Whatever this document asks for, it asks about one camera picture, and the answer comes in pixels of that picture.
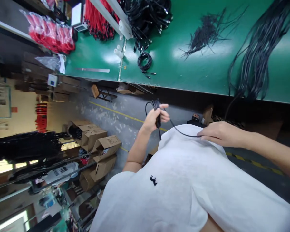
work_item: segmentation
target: person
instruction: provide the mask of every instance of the person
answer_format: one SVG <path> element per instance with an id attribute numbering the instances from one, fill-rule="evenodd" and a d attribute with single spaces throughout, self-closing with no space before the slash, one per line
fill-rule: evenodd
<path id="1" fill-rule="evenodd" d="M 230 162 L 224 147 L 241 147 L 270 159 L 290 175 L 290 148 L 226 122 L 204 129 L 186 124 L 162 135 L 142 168 L 156 118 L 151 110 L 121 173 L 112 177 L 93 219 L 97 231 L 290 231 L 290 204 Z"/>

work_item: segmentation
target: chair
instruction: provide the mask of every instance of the chair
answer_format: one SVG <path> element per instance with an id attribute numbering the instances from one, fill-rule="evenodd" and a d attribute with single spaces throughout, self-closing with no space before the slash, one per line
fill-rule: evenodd
<path id="1" fill-rule="evenodd" d="M 107 93 L 102 92 L 102 90 L 100 90 L 101 88 L 104 88 L 107 91 Z M 108 89 L 107 89 L 107 87 L 104 87 L 104 86 L 97 86 L 97 85 L 93 84 L 92 87 L 91 87 L 91 91 L 92 91 L 92 94 L 93 94 L 94 98 L 99 98 L 99 99 L 105 100 L 107 102 L 112 102 L 111 100 L 106 99 L 107 96 L 110 96 L 111 99 L 112 98 L 117 98 L 116 95 L 110 94 Z"/>

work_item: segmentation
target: white t-shirt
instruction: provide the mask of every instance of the white t-shirt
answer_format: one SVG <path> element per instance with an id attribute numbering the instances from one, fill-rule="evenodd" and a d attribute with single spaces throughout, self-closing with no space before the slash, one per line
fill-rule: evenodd
<path id="1" fill-rule="evenodd" d="M 109 180 L 90 232 L 200 231 L 208 213 L 224 231 L 290 231 L 290 204 L 230 162 L 223 147 L 172 128 L 145 167 Z"/>
<path id="2" fill-rule="evenodd" d="M 78 163 L 68 163 L 67 165 L 61 167 L 61 168 L 57 168 L 54 170 L 51 170 L 45 177 L 45 182 L 47 184 L 50 184 L 52 182 L 54 182 L 57 179 L 60 179 L 61 177 L 68 175 L 69 173 L 72 173 L 74 171 L 76 171 L 78 169 Z M 63 178 L 62 180 L 54 183 L 53 185 L 58 185 L 60 183 L 63 183 L 65 181 L 68 181 L 70 179 L 70 176 Z"/>

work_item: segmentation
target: hand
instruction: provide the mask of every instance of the hand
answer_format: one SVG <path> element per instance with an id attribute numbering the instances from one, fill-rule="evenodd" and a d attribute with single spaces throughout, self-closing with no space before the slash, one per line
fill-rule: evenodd
<path id="1" fill-rule="evenodd" d="M 156 127 L 156 119 L 161 114 L 161 122 L 166 123 L 170 120 L 170 115 L 164 111 L 163 109 L 168 108 L 168 104 L 161 104 L 159 106 L 160 108 L 154 110 L 152 109 L 149 111 L 144 124 L 142 126 L 142 129 L 144 129 L 146 132 L 152 133 L 154 130 L 157 129 Z"/>
<path id="2" fill-rule="evenodd" d="M 223 147 L 246 148 L 249 133 L 227 122 L 213 122 L 198 135 L 202 135 L 201 140 L 207 140 Z"/>

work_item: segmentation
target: yellow and black warning tape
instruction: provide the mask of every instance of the yellow and black warning tape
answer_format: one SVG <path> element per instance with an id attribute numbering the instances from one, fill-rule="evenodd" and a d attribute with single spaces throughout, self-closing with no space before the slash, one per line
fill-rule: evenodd
<path id="1" fill-rule="evenodd" d="M 226 154 L 227 154 L 228 156 L 235 157 L 235 158 L 237 158 L 237 159 L 239 159 L 239 160 L 242 160 L 242 161 L 246 161 L 246 162 L 248 162 L 248 163 L 251 163 L 251 164 L 257 166 L 258 168 L 262 168 L 262 169 L 269 170 L 269 171 L 274 172 L 274 173 L 276 173 L 276 174 L 279 174 L 279 175 L 281 175 L 281 176 L 285 176 L 285 175 L 286 175 L 286 174 L 283 173 L 281 170 L 274 169 L 274 168 L 270 168 L 270 167 L 268 167 L 268 166 L 264 166 L 264 165 L 262 165 L 262 164 L 260 164 L 260 163 L 258 163 L 258 162 L 255 162 L 255 161 L 250 160 L 250 159 L 246 159 L 246 158 L 241 157 L 241 156 L 239 156 L 239 155 L 235 155 L 235 154 L 232 154 L 232 153 L 230 153 L 230 152 L 226 152 Z"/>
<path id="2" fill-rule="evenodd" d="M 103 109 L 106 109 L 106 110 L 112 111 L 112 112 L 114 112 L 114 113 L 120 114 L 120 115 L 122 115 L 122 116 L 124 116 L 124 117 L 127 117 L 127 118 L 130 118 L 130 119 L 132 119 L 132 120 L 135 120 L 135 121 L 138 121 L 138 122 L 144 123 L 143 120 L 140 120 L 140 119 L 134 118 L 134 117 L 132 117 L 132 116 L 129 116 L 129 115 L 124 114 L 124 113 L 121 113 L 121 112 L 118 112 L 118 111 L 116 111 L 116 110 L 110 109 L 110 108 L 108 108 L 108 107 L 102 106 L 102 105 L 97 104 L 97 103 L 94 103 L 94 102 L 92 102 L 92 101 L 89 101 L 89 103 L 94 104 L 94 105 L 96 105 L 96 106 L 98 106 L 98 107 L 101 107 L 101 108 L 103 108 Z M 121 148 L 122 150 L 124 150 L 125 152 L 129 152 L 127 149 L 125 149 L 125 148 L 123 148 L 123 147 L 120 147 L 120 148 Z M 248 163 L 251 163 L 251 164 L 253 164 L 253 165 L 255 165 L 255 166 L 259 167 L 259 168 L 269 170 L 269 171 L 274 172 L 274 173 L 276 173 L 276 174 L 279 174 L 279 175 L 281 175 L 281 176 L 286 176 L 286 174 L 283 173 L 281 170 L 274 169 L 274 168 L 270 168 L 270 167 L 268 167 L 268 166 L 264 166 L 264 165 L 262 165 L 262 164 L 260 164 L 260 163 L 258 163 L 258 162 L 255 162 L 255 161 L 250 160 L 250 159 L 246 159 L 246 158 L 244 158 L 244 157 L 242 157 L 242 156 L 235 155 L 235 154 L 232 154 L 232 153 L 230 153 L 230 152 L 227 152 L 226 154 L 227 154 L 228 156 L 235 157 L 235 158 L 237 158 L 237 159 L 239 159 L 239 160 L 241 160 L 241 161 L 246 161 L 246 162 L 248 162 Z"/>

